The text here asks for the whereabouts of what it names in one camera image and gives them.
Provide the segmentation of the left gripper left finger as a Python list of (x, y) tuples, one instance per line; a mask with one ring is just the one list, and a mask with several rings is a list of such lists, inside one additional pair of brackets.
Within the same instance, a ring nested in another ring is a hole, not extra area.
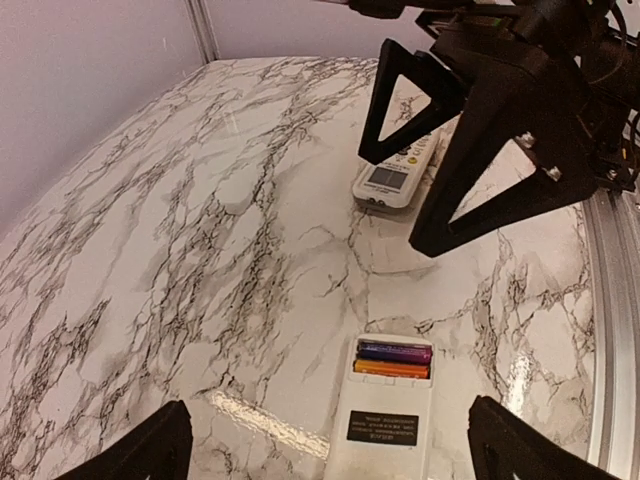
[(192, 445), (186, 404), (169, 401), (107, 450), (58, 479), (186, 479)]

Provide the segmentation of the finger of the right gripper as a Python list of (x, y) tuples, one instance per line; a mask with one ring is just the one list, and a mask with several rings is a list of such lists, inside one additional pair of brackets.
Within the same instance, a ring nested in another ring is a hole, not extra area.
[(382, 163), (457, 116), (465, 100), (465, 87), (431, 54), (385, 40), (358, 155)]

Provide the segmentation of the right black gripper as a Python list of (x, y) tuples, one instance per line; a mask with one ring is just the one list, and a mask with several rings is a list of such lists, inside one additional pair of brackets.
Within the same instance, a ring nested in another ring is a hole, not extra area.
[[(639, 42), (614, 1), (423, 1), (427, 52), (466, 89), (456, 129), (409, 242), (434, 258), (491, 231), (639, 175)], [(534, 170), (455, 214), (496, 156), (518, 139)]]

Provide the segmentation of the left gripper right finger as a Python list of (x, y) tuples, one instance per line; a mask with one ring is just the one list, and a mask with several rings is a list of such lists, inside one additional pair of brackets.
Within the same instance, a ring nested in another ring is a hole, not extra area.
[(467, 431), (477, 479), (611, 479), (562, 449), (489, 396), (469, 409)]

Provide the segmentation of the white remote control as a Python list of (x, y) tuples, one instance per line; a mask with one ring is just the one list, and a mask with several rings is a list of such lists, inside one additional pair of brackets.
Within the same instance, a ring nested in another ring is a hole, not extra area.
[[(359, 341), (429, 345), (430, 378), (355, 373)], [(368, 333), (348, 343), (324, 469), (326, 479), (426, 479), (431, 450), (435, 346), (415, 337)]]

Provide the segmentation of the white battery cover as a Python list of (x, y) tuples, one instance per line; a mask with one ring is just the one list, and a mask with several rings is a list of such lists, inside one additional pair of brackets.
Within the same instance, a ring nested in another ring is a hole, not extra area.
[(399, 274), (433, 268), (437, 262), (414, 250), (404, 237), (374, 239), (371, 248), (371, 271)]

